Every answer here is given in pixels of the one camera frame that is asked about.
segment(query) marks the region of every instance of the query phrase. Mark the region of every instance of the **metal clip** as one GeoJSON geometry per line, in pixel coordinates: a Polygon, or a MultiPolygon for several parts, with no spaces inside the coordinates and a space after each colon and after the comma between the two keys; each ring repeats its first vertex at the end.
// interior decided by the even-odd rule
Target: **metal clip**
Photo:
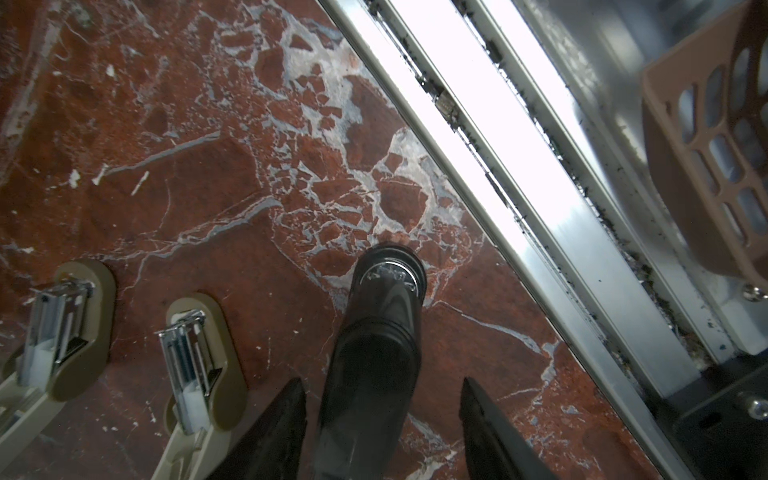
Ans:
{"type": "Polygon", "coordinates": [[[0,471],[107,364],[114,278],[96,260],[68,262],[35,297],[23,347],[0,385],[0,471]]]}
{"type": "Polygon", "coordinates": [[[194,293],[173,302],[160,332],[173,395],[165,424],[170,441],[152,480],[200,480],[227,455],[240,421],[246,384],[221,308],[194,293]]]}

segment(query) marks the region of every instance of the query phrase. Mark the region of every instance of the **marble floor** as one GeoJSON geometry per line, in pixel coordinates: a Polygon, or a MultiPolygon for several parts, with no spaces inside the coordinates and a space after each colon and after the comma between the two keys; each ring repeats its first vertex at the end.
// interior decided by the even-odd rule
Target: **marble floor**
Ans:
{"type": "Polygon", "coordinates": [[[154,332],[201,291],[253,409],[303,379],[308,478],[352,267],[383,240],[429,273],[388,478],[468,477],[464,376],[560,477],[658,477],[314,0],[3,0],[0,109],[0,355],[61,263],[118,282],[104,374],[1,477],[150,478],[170,395],[154,332]]]}

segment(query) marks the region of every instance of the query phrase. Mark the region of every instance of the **black hole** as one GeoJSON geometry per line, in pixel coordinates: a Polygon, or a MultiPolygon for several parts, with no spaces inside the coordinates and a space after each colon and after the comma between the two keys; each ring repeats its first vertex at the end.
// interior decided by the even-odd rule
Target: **black hole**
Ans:
{"type": "Polygon", "coordinates": [[[711,429],[722,420],[723,416],[720,414],[720,412],[712,412],[703,419],[699,420],[699,428],[702,430],[711,429]]]}

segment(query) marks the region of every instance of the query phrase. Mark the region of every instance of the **black cylindrical object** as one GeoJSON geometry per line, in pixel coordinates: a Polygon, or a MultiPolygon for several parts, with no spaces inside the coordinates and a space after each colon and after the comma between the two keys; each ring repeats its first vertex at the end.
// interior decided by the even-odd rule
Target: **black cylindrical object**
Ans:
{"type": "Polygon", "coordinates": [[[426,287],[406,247],[383,244],[358,259],[320,404],[316,480],[382,477],[419,377],[426,287]]]}

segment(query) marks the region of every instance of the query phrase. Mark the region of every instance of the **brown plastic basket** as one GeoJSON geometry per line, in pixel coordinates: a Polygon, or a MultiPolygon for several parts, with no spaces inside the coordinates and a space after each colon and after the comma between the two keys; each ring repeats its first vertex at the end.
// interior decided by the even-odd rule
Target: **brown plastic basket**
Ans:
{"type": "Polygon", "coordinates": [[[643,72],[650,175],[708,270],[768,291],[768,6],[745,2],[643,72]]]}

